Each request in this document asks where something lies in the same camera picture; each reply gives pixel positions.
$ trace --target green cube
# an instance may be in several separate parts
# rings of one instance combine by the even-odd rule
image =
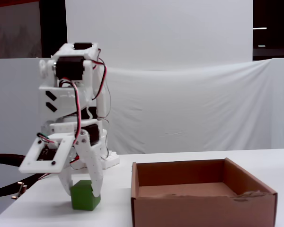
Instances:
[[[101,197],[92,193],[91,180],[80,180],[71,187],[71,203],[74,210],[93,210]]]

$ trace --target ceiling light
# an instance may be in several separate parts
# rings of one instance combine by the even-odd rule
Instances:
[[[267,27],[254,27],[252,30],[266,30]]]

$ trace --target white backdrop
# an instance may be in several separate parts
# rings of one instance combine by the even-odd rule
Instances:
[[[68,42],[110,67],[167,70],[252,61],[253,0],[66,0]]]
[[[284,148],[284,58],[107,80],[119,154]]]
[[[0,59],[0,153],[40,130],[39,59]],[[109,68],[108,146],[119,154],[284,148],[284,59],[179,71]],[[0,187],[25,178],[0,165]],[[0,213],[12,203],[0,198]]]

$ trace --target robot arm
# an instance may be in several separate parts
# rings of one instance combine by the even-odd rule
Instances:
[[[99,54],[98,44],[64,44],[51,60],[41,60],[39,64],[43,78],[39,110],[42,133],[47,136],[35,139],[19,170],[58,173],[68,194],[72,187],[70,161],[77,155],[88,168],[95,197],[100,195],[102,186],[101,156],[108,157],[103,155],[108,152],[107,132],[101,120],[80,117],[80,111],[94,99],[97,99],[98,117],[107,116],[106,66]]]

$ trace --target open cardboard box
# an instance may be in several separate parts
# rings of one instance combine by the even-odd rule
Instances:
[[[133,163],[134,227],[273,227],[277,193],[228,158]]]

